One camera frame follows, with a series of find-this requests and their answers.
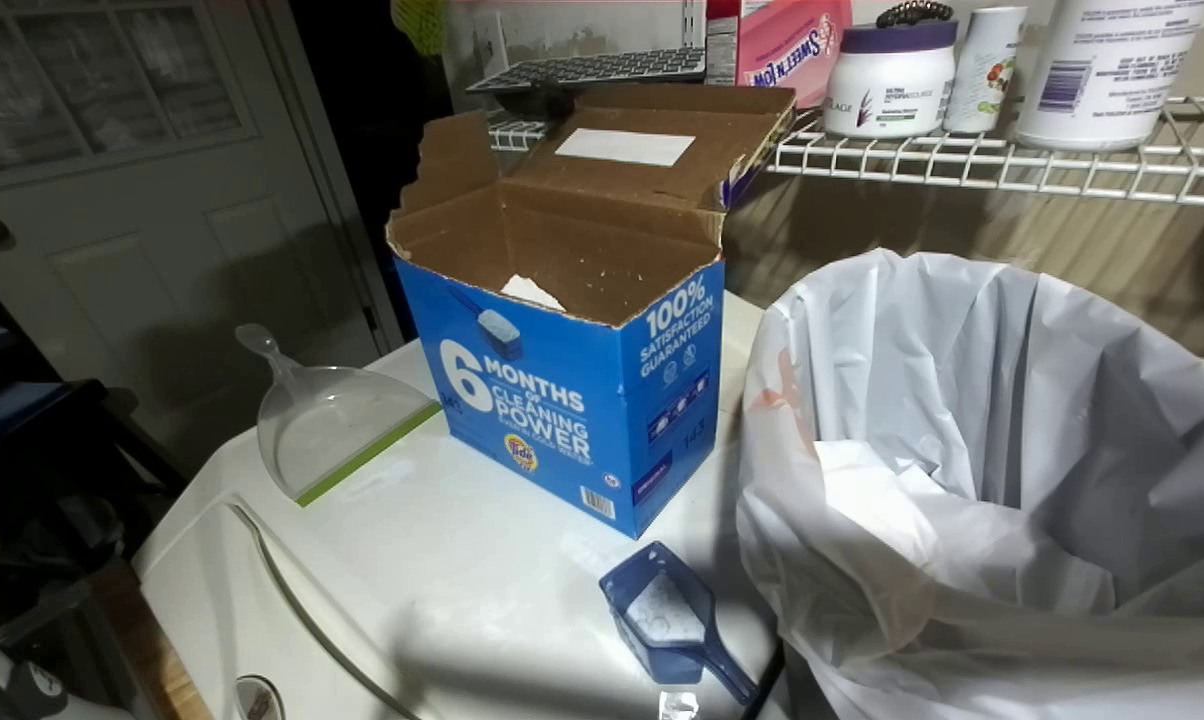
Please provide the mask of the blue detergent cardboard box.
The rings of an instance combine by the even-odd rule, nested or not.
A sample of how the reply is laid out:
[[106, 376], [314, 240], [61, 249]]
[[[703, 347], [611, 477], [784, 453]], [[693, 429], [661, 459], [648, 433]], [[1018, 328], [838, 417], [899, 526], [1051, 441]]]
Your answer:
[[603, 83], [515, 162], [425, 128], [383, 222], [447, 433], [635, 534], [717, 445], [724, 222], [784, 89]]

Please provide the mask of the blue plastic scoop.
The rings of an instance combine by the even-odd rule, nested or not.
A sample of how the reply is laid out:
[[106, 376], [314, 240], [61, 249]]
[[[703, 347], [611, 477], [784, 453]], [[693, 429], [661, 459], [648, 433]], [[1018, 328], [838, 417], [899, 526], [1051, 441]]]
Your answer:
[[654, 682], [699, 682], [717, 675], [735, 702], [759, 696], [759, 682], [721, 635], [717, 592], [668, 544], [653, 540], [608, 566], [601, 594], [620, 639]]

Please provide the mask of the white washing machine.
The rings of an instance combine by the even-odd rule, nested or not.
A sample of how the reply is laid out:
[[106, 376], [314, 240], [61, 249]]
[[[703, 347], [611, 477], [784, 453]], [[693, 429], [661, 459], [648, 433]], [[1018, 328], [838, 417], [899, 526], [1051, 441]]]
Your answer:
[[134, 575], [207, 720], [739, 720], [625, 648], [601, 575], [633, 550], [426, 419], [307, 509], [219, 445]]

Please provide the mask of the pink box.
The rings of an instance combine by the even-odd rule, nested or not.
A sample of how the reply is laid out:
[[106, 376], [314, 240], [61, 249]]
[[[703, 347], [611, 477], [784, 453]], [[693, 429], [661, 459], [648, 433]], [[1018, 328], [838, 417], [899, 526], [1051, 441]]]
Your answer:
[[790, 89], [796, 106], [819, 106], [850, 0], [707, 0], [703, 18], [713, 83]]

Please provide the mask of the white trash bag bin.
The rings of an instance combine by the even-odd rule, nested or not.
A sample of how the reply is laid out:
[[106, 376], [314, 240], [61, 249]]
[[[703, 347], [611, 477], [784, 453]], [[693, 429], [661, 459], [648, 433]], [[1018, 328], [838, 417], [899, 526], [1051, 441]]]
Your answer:
[[1204, 720], [1204, 358], [1076, 284], [938, 253], [796, 279], [735, 531], [835, 720]]

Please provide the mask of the white jar dark lid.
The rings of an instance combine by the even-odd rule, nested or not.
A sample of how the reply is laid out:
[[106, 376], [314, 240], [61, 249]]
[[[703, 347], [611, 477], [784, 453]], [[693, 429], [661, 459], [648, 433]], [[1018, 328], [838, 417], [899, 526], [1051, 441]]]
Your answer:
[[822, 128], [863, 140], [936, 133], [953, 75], [953, 22], [847, 28], [827, 83]]

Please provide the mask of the grey door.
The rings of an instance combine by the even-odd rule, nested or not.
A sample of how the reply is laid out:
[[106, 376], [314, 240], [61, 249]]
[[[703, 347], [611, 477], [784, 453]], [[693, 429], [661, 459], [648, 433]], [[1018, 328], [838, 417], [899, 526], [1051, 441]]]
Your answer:
[[0, 302], [176, 465], [401, 340], [287, 0], [0, 0]]

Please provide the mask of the white spray can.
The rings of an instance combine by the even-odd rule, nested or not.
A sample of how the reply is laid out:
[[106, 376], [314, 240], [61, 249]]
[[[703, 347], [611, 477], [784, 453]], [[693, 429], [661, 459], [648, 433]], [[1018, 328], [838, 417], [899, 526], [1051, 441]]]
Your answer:
[[1024, 4], [990, 4], [966, 14], [943, 114], [949, 133], [990, 133], [1001, 124], [1003, 100], [1011, 97], [1024, 14]]

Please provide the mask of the large white tub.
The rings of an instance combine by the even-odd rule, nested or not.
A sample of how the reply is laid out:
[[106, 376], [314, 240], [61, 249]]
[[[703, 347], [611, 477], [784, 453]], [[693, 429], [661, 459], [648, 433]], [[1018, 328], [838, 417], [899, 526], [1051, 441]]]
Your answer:
[[1115, 150], [1151, 134], [1204, 0], [1057, 0], [1015, 134], [1059, 150]]

